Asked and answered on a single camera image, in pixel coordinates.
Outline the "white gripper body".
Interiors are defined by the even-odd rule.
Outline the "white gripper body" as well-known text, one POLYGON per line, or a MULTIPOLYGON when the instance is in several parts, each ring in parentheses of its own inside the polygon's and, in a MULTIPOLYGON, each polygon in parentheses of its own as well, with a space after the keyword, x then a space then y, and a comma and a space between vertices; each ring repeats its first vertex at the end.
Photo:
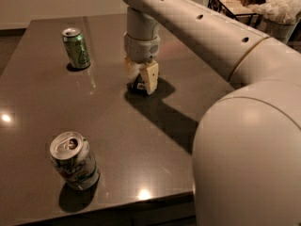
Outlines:
POLYGON ((124 34, 124 49, 126 56, 133 62, 141 64, 149 62, 159 53, 160 37, 153 40, 138 40, 128 33, 124 34))

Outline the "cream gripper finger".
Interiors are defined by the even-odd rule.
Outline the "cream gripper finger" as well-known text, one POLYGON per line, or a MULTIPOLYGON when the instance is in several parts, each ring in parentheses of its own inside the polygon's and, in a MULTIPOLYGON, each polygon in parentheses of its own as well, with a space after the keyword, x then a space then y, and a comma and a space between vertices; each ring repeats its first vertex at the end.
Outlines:
POLYGON ((153 94, 157 89, 159 65, 153 60, 149 63, 144 63, 140 68, 140 74, 144 81, 146 91, 149 95, 153 94))
POLYGON ((127 56, 124 58, 127 77, 130 83, 134 82, 140 74, 140 65, 133 62, 127 56))

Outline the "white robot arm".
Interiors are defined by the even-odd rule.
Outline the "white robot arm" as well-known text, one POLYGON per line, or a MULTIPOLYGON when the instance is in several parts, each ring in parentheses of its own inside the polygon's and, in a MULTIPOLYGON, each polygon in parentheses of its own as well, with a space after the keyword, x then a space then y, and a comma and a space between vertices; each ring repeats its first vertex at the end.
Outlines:
POLYGON ((234 90, 193 146, 198 226, 301 225, 301 55, 190 0, 123 0, 150 15, 234 90))

